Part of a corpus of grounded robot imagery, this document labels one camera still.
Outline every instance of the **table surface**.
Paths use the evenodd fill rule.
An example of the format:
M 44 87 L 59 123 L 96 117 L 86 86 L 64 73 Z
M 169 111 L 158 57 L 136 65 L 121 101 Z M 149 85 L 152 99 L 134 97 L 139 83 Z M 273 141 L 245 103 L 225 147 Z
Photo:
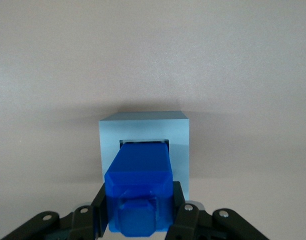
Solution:
M 306 239 L 306 1 L 0 1 L 0 238 L 93 200 L 100 119 L 178 110 L 191 200 Z

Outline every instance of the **blue object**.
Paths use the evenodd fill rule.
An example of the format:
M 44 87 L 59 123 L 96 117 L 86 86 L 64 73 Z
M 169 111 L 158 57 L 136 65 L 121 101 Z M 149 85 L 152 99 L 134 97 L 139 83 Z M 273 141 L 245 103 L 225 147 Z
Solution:
M 111 232 L 149 237 L 173 223 L 173 174 L 165 142 L 124 143 L 105 176 Z
M 181 111 L 117 112 L 99 121 L 103 181 L 120 150 L 120 142 L 168 140 L 173 180 L 189 200 L 190 121 Z

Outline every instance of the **bolt head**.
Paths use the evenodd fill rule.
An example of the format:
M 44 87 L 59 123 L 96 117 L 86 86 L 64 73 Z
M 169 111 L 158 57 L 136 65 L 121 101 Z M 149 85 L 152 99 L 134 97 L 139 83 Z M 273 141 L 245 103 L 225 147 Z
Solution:
M 228 218 L 229 217 L 229 213 L 225 210 L 221 210 L 218 213 L 222 218 Z
M 192 211 L 192 210 L 193 210 L 193 206 L 190 205 L 190 204 L 186 204 L 186 205 L 184 206 L 184 209 L 185 209 L 186 211 Z

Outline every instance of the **rectangular opening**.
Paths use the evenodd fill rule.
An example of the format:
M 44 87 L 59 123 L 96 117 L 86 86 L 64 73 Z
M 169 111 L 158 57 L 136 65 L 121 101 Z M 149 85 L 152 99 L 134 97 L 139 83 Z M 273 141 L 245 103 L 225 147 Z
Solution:
M 123 144 L 139 144 L 139 143 L 165 143 L 167 145 L 168 152 L 170 152 L 169 148 L 169 140 L 168 139 L 139 139 L 139 140 L 120 140 L 119 148 L 123 146 Z

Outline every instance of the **light blue cube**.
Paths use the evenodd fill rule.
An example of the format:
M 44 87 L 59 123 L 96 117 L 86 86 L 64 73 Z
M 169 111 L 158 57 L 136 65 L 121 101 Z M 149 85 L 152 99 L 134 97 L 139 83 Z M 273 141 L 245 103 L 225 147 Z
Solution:
M 190 122 L 181 111 L 118 112 L 99 121 L 102 175 L 123 142 L 168 141 L 173 180 L 189 199 Z

